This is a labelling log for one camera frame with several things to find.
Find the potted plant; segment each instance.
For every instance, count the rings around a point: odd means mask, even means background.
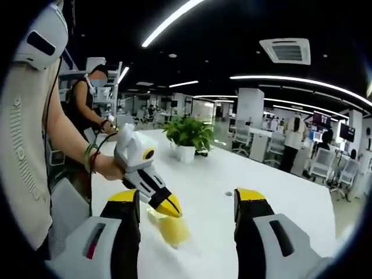
[[[168,140],[176,145],[176,157],[184,163],[193,161],[195,151],[210,150],[213,126],[192,117],[176,118],[164,125]]]

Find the wristband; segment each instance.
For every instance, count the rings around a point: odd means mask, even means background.
[[[90,153],[93,148],[98,150],[98,146],[96,146],[95,144],[89,144],[87,149],[85,150],[85,169],[87,170],[87,172],[90,172]]]
[[[103,129],[103,126],[106,124],[106,122],[108,122],[109,120],[108,119],[105,119],[104,121],[102,121],[101,123],[101,129]]]
[[[89,158],[89,166],[90,166],[90,171],[92,172],[92,173],[95,173],[95,171],[93,171],[93,169],[94,169],[94,163],[95,163],[95,158],[97,158],[97,156],[99,155],[99,154],[101,154],[101,152],[100,151],[97,151],[97,152],[95,152],[90,158]]]

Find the vr headset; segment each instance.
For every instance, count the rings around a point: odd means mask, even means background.
[[[54,3],[49,4],[32,23],[13,61],[44,70],[57,61],[68,40],[69,32],[61,10]]]

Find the green leaves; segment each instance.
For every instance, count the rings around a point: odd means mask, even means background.
[[[164,133],[176,145],[194,146],[196,150],[210,150],[214,140],[213,126],[192,117],[173,119],[164,125]]]

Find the black ceiling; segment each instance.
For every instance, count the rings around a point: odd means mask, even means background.
[[[304,83],[267,80],[230,80],[230,76],[270,74],[307,78],[333,84],[366,96],[372,57],[368,38],[367,4],[348,6],[330,1],[205,0],[180,17],[149,47],[141,47],[161,22],[188,0],[75,1],[64,14],[70,27],[68,49],[82,69],[90,56],[104,56],[109,64],[130,67],[120,91],[148,87],[153,92],[188,95],[234,95],[239,87],[284,85],[319,91],[372,110],[364,102],[329,88]],[[312,63],[274,64],[259,40],[307,38]],[[198,80],[198,84],[168,88]],[[266,98],[286,99],[342,111],[349,105],[324,95],[283,88],[262,87]]]

